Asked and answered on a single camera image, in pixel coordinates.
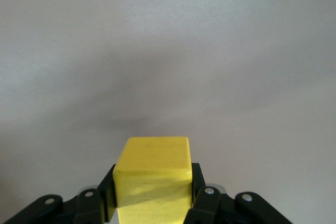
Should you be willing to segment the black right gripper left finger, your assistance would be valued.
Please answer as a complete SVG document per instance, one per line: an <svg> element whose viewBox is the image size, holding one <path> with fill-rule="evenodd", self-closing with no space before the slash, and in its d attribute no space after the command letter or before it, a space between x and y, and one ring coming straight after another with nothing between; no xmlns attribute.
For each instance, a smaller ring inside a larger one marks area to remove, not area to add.
<svg viewBox="0 0 336 224"><path fill-rule="evenodd" d="M89 187L64 201L59 195L44 195L5 223L109 223L115 212L116 194L112 166L97 187Z"/></svg>

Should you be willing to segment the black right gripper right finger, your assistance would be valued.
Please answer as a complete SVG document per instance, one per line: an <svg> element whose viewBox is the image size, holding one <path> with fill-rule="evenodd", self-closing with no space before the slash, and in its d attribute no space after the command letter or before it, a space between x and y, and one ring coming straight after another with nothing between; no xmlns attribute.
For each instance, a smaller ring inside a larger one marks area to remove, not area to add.
<svg viewBox="0 0 336 224"><path fill-rule="evenodd" d="M291 223L259 194L246 191L235 198L206 184L199 163L192 163L192 207L184 223Z"/></svg>

